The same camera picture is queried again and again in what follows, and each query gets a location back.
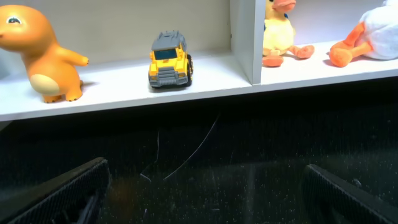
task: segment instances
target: stuffed animal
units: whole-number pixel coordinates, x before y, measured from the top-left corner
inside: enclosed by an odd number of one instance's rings
[[[266,0],[266,19],[264,21],[264,40],[262,42],[262,64],[278,67],[284,62],[281,56],[286,52],[296,57],[310,58],[314,53],[312,45],[299,48],[294,46],[295,31],[287,14],[295,7],[295,0]]]
[[[0,48],[18,52],[30,84],[46,103],[65,95],[67,101],[82,96],[83,82],[75,65],[88,65],[88,58],[62,48],[47,18],[27,6],[0,7]]]
[[[347,66],[360,55],[380,60],[398,57],[398,0],[384,1],[381,7],[363,14],[347,38],[329,53],[337,67]]]

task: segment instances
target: orange beak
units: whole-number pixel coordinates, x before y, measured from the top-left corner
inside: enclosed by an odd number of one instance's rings
[[[274,0],[272,8],[280,13],[287,13],[293,10],[296,0]]]

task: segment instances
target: toy car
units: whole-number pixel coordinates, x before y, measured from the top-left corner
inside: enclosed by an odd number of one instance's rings
[[[192,84],[193,63],[179,31],[161,32],[152,44],[149,83],[152,88]]]

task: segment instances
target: yellow vehicle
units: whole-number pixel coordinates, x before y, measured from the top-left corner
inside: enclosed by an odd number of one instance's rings
[[[150,59],[149,83],[152,88],[192,84],[192,57],[187,54],[185,37],[179,31],[161,32],[152,44]]]

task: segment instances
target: white goose plush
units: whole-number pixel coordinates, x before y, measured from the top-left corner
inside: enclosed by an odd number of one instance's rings
[[[364,55],[380,60],[398,58],[398,0],[386,0],[363,14],[348,37],[331,47],[329,57],[337,67]]]

